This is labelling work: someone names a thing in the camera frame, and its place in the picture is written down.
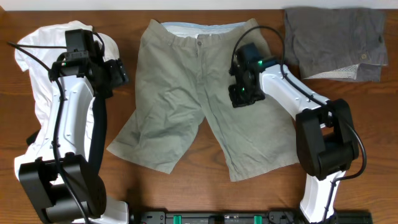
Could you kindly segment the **khaki green shorts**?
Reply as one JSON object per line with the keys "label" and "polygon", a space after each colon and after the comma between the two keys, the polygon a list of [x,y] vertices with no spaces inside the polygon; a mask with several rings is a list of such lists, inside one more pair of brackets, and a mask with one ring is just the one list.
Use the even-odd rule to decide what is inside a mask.
{"label": "khaki green shorts", "polygon": [[138,52],[136,109],[108,151],[170,173],[208,121],[233,182],[297,163],[292,118],[275,99],[231,104],[231,56],[246,43],[271,53],[254,19],[212,26],[151,20]]}

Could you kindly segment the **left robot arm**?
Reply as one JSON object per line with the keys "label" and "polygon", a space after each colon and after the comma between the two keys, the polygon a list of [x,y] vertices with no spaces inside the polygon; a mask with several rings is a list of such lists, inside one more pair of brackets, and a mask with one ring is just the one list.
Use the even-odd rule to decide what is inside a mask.
{"label": "left robot arm", "polygon": [[65,40],[47,68],[52,105],[44,140],[19,166],[19,182],[43,223],[129,223],[127,203],[107,196],[99,175],[105,101],[128,76],[120,59],[105,59],[96,32],[68,30]]}

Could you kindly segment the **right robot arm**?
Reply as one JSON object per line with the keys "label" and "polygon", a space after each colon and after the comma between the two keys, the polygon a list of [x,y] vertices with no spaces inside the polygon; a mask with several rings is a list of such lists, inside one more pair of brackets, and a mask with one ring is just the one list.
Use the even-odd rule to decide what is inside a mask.
{"label": "right robot arm", "polygon": [[296,152],[307,173],[300,203],[302,223],[337,223],[333,202],[339,182],[359,156],[350,108],[344,100],[321,96],[253,44],[235,47],[228,88],[235,108],[273,97],[296,124]]}

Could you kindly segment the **white shirt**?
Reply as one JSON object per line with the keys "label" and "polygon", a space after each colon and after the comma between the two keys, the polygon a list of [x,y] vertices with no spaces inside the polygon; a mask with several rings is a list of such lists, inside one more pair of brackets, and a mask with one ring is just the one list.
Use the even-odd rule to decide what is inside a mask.
{"label": "white shirt", "polygon": [[[71,21],[66,24],[55,24],[51,26],[40,27],[33,33],[23,37],[18,44],[22,45],[38,45],[38,46],[66,46],[65,31],[66,30],[93,30],[93,26],[85,25],[80,21]],[[102,40],[104,41],[105,51],[103,59],[105,61],[110,59],[119,58],[119,49],[116,42],[108,35],[99,33]],[[51,66],[57,57],[62,53],[66,52],[65,49],[27,49],[29,53],[36,56],[38,59],[44,62],[47,66]],[[28,143],[28,148],[25,154],[18,156],[14,159],[14,171],[16,178],[19,180],[19,169],[21,164],[34,162],[34,160],[40,156],[46,156],[48,159],[53,159],[52,150],[48,149],[40,150],[41,146],[45,142],[45,135],[47,132],[47,126],[50,121],[50,109],[52,106],[52,84],[49,80],[48,72],[41,65],[35,62],[33,59],[24,55],[22,52],[15,50],[15,60],[20,66],[21,70],[25,72],[29,71],[30,82],[32,86],[32,92],[35,100],[35,115],[40,123],[40,131],[36,140],[33,143]],[[84,135],[84,155],[88,159],[91,136],[94,126],[94,118],[92,111],[93,98],[90,101],[90,106],[86,112],[86,126]]]}

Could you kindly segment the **folded grey shorts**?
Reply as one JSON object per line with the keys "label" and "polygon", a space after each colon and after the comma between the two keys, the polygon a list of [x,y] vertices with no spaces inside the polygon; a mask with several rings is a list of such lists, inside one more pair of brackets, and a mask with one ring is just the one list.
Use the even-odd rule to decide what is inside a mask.
{"label": "folded grey shorts", "polygon": [[388,64],[384,12],[291,7],[284,12],[285,61],[303,79],[379,82]]}

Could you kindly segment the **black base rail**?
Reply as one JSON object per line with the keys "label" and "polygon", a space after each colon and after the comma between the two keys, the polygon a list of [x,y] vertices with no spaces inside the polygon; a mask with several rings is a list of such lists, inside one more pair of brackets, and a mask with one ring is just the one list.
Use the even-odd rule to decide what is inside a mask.
{"label": "black base rail", "polygon": [[[306,224],[309,221],[295,210],[271,210],[265,213],[167,213],[145,212],[131,215],[133,224]],[[373,224],[369,212],[337,212],[325,223]]]}

